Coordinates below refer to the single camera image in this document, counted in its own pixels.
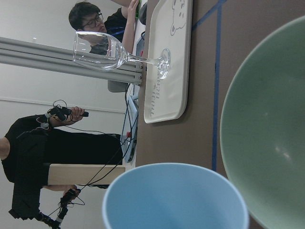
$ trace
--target brown table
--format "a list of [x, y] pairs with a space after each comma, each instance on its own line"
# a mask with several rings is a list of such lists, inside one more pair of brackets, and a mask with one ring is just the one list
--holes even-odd
[[[148, 0], [145, 57], [149, 19], [157, 2]], [[143, 117], [146, 72], [143, 72], [136, 166], [181, 162], [216, 169], [226, 176], [219, 126], [228, 87], [239, 66], [262, 39], [303, 15], [304, 0], [193, 0], [186, 110], [179, 119], [146, 124]], [[252, 220], [250, 228], [262, 227]]]

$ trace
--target neck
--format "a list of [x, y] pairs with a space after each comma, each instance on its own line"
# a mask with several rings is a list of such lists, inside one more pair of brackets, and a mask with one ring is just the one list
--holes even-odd
[[0, 138], [0, 158], [4, 160], [10, 153], [10, 142], [6, 137]]

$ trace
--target eyeglasses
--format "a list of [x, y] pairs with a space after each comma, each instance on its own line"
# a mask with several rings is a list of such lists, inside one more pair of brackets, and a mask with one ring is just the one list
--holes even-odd
[[84, 28], [85, 26], [89, 26], [90, 28], [95, 28], [96, 27], [96, 22], [102, 22], [104, 20], [102, 13], [99, 13], [96, 15], [95, 19], [90, 20], [87, 24], [83, 25], [82, 27]]

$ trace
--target wine glass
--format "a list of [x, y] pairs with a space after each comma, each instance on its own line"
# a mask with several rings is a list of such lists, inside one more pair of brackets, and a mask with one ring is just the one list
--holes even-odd
[[115, 37], [102, 32], [77, 31], [74, 41], [73, 61], [98, 71], [110, 71], [126, 62], [145, 62], [154, 65], [160, 79], [167, 76], [171, 54], [168, 49], [158, 59], [146, 59], [128, 53]]

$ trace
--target green object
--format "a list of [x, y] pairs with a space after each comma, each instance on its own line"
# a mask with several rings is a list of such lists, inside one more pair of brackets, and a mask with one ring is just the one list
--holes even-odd
[[265, 38], [224, 102], [221, 151], [229, 180], [268, 229], [305, 228], [305, 17]]
[[141, 8], [141, 4], [142, 4], [142, 0], [139, 0], [138, 5], [137, 5], [137, 9], [135, 11], [135, 18], [138, 19], [139, 18], [139, 11]]

